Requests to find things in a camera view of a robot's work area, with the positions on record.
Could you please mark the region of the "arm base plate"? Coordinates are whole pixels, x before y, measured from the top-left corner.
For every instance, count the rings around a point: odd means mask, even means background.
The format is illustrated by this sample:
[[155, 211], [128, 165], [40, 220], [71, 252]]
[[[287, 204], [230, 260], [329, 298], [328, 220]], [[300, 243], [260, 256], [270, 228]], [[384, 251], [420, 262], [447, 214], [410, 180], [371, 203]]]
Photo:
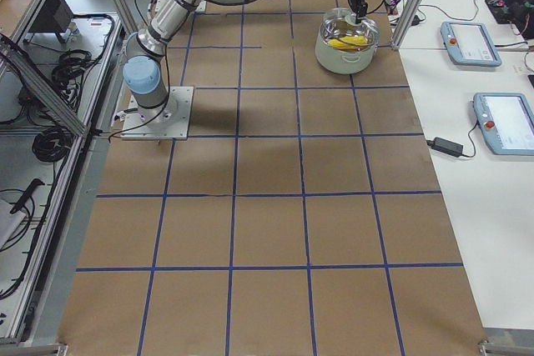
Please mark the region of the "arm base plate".
[[193, 87], [172, 86], [164, 107], [148, 110], [139, 107], [131, 95], [128, 108], [133, 111], [124, 115], [116, 136], [124, 140], [186, 140], [193, 98]]

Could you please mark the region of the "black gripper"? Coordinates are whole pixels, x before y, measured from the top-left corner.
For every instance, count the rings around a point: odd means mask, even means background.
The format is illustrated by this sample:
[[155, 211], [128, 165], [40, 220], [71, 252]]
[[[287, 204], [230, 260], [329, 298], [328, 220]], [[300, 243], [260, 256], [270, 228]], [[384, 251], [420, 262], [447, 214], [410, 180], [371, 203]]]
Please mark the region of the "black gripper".
[[368, 3], [366, 0], [348, 0], [348, 4], [354, 14], [367, 14]]

